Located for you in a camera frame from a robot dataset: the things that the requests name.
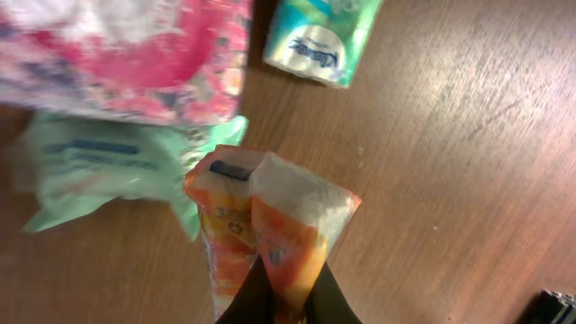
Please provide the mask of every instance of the flower pattern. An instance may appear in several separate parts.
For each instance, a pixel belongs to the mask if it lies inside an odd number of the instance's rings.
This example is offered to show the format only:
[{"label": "flower pattern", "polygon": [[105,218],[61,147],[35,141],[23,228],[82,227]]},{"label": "flower pattern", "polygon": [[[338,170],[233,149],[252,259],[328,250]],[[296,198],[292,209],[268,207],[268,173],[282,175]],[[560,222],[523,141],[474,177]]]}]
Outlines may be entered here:
[{"label": "flower pattern", "polygon": [[31,36],[0,13],[0,100],[124,122],[181,126],[226,122],[237,113],[244,83],[252,0],[204,2],[223,14],[211,55],[189,80],[146,89],[127,85],[121,78],[93,75],[38,42],[39,35],[49,31]]}]

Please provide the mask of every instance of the wooden table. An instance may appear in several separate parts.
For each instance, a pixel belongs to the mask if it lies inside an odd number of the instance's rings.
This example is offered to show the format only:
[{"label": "wooden table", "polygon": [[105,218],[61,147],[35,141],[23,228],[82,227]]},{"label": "wooden table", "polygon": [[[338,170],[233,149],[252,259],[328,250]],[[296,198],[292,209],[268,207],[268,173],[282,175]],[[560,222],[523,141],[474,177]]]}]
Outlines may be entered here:
[{"label": "wooden table", "polygon": [[[541,288],[576,293],[576,2],[391,0],[349,90],[261,62],[245,145],[364,198],[330,264],[365,323],[513,323]],[[4,109],[6,143],[21,115]],[[37,235],[0,185],[0,322],[209,323],[203,249],[169,207],[111,202]]]}]

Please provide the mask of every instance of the brown tabletop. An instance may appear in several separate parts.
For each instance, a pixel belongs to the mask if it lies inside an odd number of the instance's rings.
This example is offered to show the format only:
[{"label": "brown tabletop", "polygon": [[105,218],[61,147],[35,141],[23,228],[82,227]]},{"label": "brown tabletop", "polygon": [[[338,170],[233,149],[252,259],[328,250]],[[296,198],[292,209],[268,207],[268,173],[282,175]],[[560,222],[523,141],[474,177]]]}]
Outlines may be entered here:
[{"label": "brown tabletop", "polygon": [[[244,144],[364,202],[328,263],[365,323],[513,323],[576,293],[576,2],[391,0],[349,90],[261,62],[257,0]],[[3,109],[5,144],[22,119]],[[0,323],[209,323],[200,241],[166,204],[114,201],[37,235],[0,177]]]}]

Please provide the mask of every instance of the logo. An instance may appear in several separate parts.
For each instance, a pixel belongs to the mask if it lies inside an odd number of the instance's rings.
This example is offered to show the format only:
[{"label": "logo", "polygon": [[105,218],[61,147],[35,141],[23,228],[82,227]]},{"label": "logo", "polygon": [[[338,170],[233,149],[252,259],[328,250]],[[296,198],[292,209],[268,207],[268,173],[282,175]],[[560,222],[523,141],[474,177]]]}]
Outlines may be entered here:
[{"label": "logo", "polygon": [[[316,44],[317,47],[327,47],[325,44],[318,44],[314,40],[307,39],[308,42]],[[317,61],[321,68],[338,68],[338,52],[325,52],[314,50],[308,47],[302,37],[296,37],[292,40],[289,49],[294,50],[299,55]]]}]

